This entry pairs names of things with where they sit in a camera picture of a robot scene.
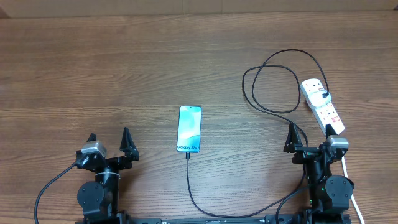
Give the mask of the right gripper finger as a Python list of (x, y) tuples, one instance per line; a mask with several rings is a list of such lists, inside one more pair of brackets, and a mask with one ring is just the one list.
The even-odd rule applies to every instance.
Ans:
[(334, 136), (337, 135), (336, 131), (333, 129), (333, 126), (331, 124), (327, 124), (325, 126), (325, 136), (329, 137), (329, 136)]
[(290, 122), (289, 131), (283, 151), (286, 153), (295, 153), (298, 149), (301, 149), (302, 147), (303, 144), (299, 132), (297, 131), (297, 126), (295, 125), (295, 123)]

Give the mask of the blue Galaxy smartphone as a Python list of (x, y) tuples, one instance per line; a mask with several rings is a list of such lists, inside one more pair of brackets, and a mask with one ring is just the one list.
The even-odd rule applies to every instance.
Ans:
[(177, 151), (199, 153), (201, 148), (201, 106), (181, 106), (178, 117)]

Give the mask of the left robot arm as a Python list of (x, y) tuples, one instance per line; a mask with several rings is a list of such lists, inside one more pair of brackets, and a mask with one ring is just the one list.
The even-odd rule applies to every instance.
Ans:
[(34, 222), (39, 222), (39, 201), (45, 190), (77, 167), (95, 174), (94, 181), (83, 184), (77, 193), (77, 201), (83, 211), (83, 223), (129, 223), (131, 217), (119, 211), (119, 172), (130, 169), (132, 162), (139, 160), (139, 151), (127, 127), (123, 130), (119, 150), (124, 153), (123, 156), (107, 158), (103, 143), (97, 140), (95, 133), (91, 133), (84, 146), (75, 152), (75, 162), (40, 190), (34, 205)]

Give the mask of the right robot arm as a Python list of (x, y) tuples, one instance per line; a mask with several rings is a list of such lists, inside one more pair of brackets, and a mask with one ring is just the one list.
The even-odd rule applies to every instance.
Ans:
[(309, 192), (310, 208), (304, 208), (291, 216), (291, 223), (350, 223), (344, 211), (349, 209), (349, 201), (354, 183), (342, 175), (333, 175), (330, 164), (342, 160), (349, 149), (346, 138), (339, 136), (333, 127), (326, 125), (326, 139), (317, 147), (307, 147), (301, 142), (298, 127), (289, 124), (289, 132), (284, 152), (292, 153), (294, 164), (302, 164), (305, 169), (307, 186), (293, 191), (279, 204), (274, 220), (279, 223), (280, 210), (294, 196)]

